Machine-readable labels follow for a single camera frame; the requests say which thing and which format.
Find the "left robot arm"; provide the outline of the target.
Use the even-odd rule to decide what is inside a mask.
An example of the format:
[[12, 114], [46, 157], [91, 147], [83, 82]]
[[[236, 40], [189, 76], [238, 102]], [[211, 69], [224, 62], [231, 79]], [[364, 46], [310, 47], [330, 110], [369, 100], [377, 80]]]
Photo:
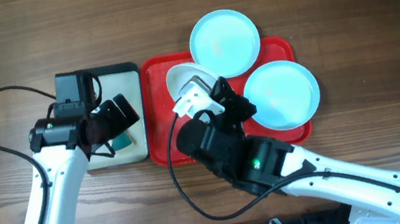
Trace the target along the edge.
[[33, 182], [25, 224], [75, 224], [77, 199], [90, 159], [99, 148], [114, 158], [112, 140], [142, 123], [140, 103], [131, 102], [116, 76], [138, 78], [138, 67], [122, 63], [55, 76], [56, 94], [47, 116], [30, 130]]

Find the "green yellow sponge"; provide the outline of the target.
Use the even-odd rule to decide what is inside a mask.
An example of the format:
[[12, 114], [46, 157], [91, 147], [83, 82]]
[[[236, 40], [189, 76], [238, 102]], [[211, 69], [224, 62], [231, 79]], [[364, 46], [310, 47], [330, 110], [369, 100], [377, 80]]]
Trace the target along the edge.
[[128, 133], [124, 132], [114, 137], [111, 141], [111, 147], [114, 151], [118, 152], [124, 148], [134, 144], [134, 139]]

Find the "light blue plate top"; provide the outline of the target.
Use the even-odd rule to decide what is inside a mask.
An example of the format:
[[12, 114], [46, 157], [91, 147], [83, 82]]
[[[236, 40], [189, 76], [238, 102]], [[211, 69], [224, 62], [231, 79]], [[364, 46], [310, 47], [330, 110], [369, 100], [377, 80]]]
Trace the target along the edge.
[[260, 44], [254, 22], [226, 9], [205, 14], [194, 25], [189, 39], [194, 62], [224, 78], [249, 71], [258, 59]]

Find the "black soapy water tray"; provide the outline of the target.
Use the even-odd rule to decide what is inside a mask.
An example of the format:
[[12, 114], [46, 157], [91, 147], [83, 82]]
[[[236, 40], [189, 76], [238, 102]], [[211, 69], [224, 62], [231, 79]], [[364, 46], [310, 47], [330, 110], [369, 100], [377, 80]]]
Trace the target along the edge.
[[102, 100], [112, 100], [116, 95], [123, 94], [127, 101], [139, 115], [140, 119], [128, 128], [126, 133], [134, 139], [134, 144], [118, 152], [111, 147], [109, 140], [96, 150], [96, 155], [91, 156], [88, 170], [94, 171], [101, 168], [110, 168], [145, 160], [149, 155], [149, 146], [146, 136], [145, 116], [142, 106], [142, 92], [138, 66], [134, 63], [122, 63], [90, 68], [92, 75], [97, 75], [102, 84]]

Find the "white round plate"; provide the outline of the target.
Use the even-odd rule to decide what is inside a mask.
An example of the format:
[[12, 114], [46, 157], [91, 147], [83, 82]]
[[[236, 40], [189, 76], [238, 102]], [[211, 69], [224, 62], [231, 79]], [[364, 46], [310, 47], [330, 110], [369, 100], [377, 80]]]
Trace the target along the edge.
[[216, 72], [205, 66], [192, 62], [175, 65], [166, 74], [167, 89], [174, 102], [181, 98], [181, 90], [193, 77], [200, 79], [209, 91], [220, 77]]

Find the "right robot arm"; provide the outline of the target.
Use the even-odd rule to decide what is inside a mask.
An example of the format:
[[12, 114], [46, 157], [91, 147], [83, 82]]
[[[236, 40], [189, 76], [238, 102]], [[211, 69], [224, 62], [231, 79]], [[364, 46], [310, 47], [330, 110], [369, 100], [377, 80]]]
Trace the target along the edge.
[[351, 207], [348, 224], [400, 224], [400, 172], [327, 158], [274, 138], [247, 136], [254, 105], [226, 79], [170, 84], [177, 117], [188, 115], [177, 149], [210, 172], [263, 199], [273, 192], [313, 196]]

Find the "light blue plate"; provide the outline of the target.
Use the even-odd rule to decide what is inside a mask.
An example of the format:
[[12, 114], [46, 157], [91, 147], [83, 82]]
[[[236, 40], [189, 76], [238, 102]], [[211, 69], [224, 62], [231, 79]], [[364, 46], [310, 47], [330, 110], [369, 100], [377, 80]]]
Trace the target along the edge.
[[286, 131], [304, 125], [318, 110], [320, 88], [315, 76], [292, 61], [266, 63], [255, 69], [243, 96], [257, 108], [253, 120], [264, 128]]
[[258, 59], [260, 44], [254, 22], [226, 9], [205, 14], [194, 25], [189, 39], [194, 62], [224, 78], [249, 71]]

